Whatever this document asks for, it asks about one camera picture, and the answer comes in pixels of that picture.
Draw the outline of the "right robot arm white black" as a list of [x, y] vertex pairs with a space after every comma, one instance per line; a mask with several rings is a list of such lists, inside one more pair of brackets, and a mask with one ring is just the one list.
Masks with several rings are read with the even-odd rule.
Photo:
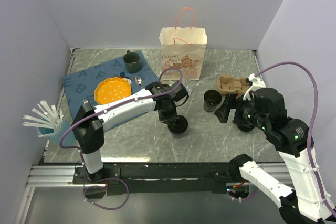
[[230, 177], [255, 185], [277, 205], [285, 223], [334, 222], [335, 205], [314, 176], [318, 170], [313, 142], [307, 141], [309, 127], [304, 121], [287, 116], [284, 97], [276, 89], [261, 88], [249, 94], [251, 100], [243, 99], [241, 94], [226, 95], [215, 115], [221, 123], [227, 123], [234, 109], [233, 123], [240, 130], [263, 131], [283, 159], [293, 186], [272, 177], [246, 154], [230, 161]]

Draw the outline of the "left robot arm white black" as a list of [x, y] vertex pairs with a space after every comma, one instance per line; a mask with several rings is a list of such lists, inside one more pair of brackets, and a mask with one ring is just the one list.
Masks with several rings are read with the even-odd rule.
[[156, 111], [159, 121], [168, 126], [170, 133], [182, 135], [188, 127], [187, 119], [177, 113], [177, 102], [189, 98], [186, 87], [180, 82], [171, 86], [154, 82], [139, 92], [112, 102], [93, 107], [85, 102], [72, 123], [72, 131], [79, 143], [80, 156], [85, 167], [84, 178], [98, 183], [107, 177], [101, 159], [104, 133], [133, 118]]

